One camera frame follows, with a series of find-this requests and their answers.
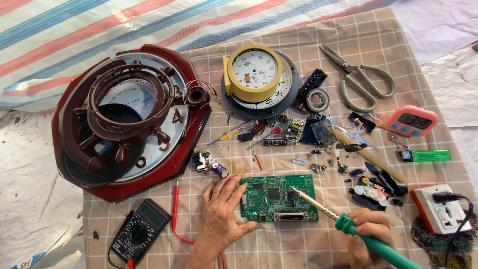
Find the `electrical outlet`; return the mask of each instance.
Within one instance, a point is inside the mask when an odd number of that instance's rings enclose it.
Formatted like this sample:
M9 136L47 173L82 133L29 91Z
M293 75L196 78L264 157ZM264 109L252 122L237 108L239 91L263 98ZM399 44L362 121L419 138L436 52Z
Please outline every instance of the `electrical outlet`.
M459 201L442 204L436 203L433 200L432 195L434 193L443 191L453 193L448 184L434 185L410 191L418 211L425 219L428 230L435 234L450 234L456 232L458 226L460 226L465 218L465 213ZM471 225L467 222L463 228L461 228L461 231L469 229L471 229Z

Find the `fingernail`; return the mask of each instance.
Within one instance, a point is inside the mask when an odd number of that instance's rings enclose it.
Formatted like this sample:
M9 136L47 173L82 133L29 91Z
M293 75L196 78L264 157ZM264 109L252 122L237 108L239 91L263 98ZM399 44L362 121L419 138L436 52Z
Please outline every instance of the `fingernail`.
M360 236L358 236L358 235L352 236L352 244L353 245L360 247L360 246L363 245L363 243L364 242L363 242L362 238L360 238Z

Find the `green knitted cloth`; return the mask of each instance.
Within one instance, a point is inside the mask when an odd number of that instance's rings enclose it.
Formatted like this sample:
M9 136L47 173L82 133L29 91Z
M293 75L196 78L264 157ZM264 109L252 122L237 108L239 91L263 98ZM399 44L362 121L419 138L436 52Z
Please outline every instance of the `green knitted cloth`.
M448 267L451 269L471 269L471 253L473 252L473 240L477 238L478 230L477 215L470 217L471 230L460 232L451 247L448 255ZM428 231L422 216L418 216L412 224L412 239L423 248L430 258L430 264L442 267L445 263L446 249L453 234L432 234Z

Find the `red and blue striped fabric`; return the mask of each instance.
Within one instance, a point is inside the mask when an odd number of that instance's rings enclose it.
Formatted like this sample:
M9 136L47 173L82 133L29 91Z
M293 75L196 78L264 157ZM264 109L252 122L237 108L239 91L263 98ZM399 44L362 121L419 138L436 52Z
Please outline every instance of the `red and blue striped fabric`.
M68 83L117 52L187 51L360 11L383 0L4 0L0 108L53 109Z

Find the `black cable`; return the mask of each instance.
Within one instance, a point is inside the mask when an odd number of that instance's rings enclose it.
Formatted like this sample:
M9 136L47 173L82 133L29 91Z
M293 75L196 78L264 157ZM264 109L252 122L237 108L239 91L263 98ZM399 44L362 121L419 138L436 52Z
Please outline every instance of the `black cable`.
M460 194L458 194L456 197L458 199L465 199L468 202L468 212L467 212L465 218L463 219L463 221L461 222L460 226L458 226L458 229L456 230L455 234L451 238L450 243L448 243L448 249L446 250L446 254L445 254L445 267L448 263L448 255L450 254L451 246L453 245L453 240L456 238L456 235L458 234L458 232L467 223L468 219L470 219L471 214L473 213L473 203L470 201L470 199L468 199L468 197L465 197L465 196L460 195Z
M111 264L111 266L115 267L115 268L119 268L119 269L124 269L124 267L119 267L119 266L116 266L114 265L111 260L109 259L109 252L111 251L111 248L108 249L108 262L109 264Z

